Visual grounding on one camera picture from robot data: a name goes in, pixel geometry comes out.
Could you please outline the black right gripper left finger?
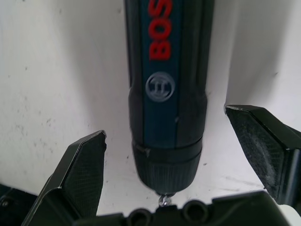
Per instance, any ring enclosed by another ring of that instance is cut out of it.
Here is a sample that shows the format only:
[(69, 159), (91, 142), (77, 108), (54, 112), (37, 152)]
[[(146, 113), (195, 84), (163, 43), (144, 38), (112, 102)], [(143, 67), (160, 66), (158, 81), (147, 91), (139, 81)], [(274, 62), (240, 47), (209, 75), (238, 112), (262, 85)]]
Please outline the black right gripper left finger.
[(68, 146), (30, 210), (31, 226), (72, 226), (96, 216), (104, 174), (106, 133), (87, 135)]

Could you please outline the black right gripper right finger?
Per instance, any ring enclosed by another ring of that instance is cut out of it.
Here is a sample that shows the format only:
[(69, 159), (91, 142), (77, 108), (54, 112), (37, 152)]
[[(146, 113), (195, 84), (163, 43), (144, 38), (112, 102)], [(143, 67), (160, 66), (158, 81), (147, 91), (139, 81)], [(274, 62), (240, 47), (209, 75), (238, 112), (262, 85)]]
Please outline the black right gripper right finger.
[(225, 113), (242, 150), (276, 200), (301, 198), (301, 133), (263, 107), (227, 105)]

